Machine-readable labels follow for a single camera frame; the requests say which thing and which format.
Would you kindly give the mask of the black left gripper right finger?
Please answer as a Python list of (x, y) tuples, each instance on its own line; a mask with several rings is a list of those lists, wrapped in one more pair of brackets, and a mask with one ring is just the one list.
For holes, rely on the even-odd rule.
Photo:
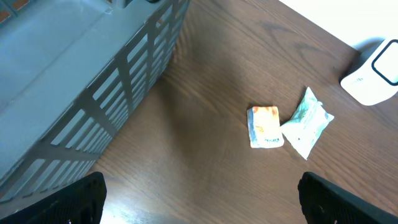
[(298, 183), (299, 202), (307, 223), (397, 224), (397, 217), (341, 187), (304, 172)]

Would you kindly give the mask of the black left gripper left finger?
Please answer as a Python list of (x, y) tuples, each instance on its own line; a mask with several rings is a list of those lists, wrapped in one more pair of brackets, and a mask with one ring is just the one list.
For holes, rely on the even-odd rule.
[(93, 172), (27, 208), (2, 218), (1, 223), (99, 224), (106, 194), (103, 174)]

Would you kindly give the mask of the small orange packet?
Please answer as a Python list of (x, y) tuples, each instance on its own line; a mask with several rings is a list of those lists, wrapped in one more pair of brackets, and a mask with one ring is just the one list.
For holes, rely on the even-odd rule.
[(276, 106), (253, 106), (247, 110), (247, 119), (252, 148), (271, 149), (284, 145)]

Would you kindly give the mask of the teal snack pack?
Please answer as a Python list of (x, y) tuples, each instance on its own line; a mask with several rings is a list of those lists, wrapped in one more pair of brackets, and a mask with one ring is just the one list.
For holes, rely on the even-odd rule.
[(308, 87), (291, 119), (281, 126), (282, 134), (307, 160), (323, 130), (334, 118), (332, 114), (326, 112), (323, 103), (317, 100), (311, 88)]

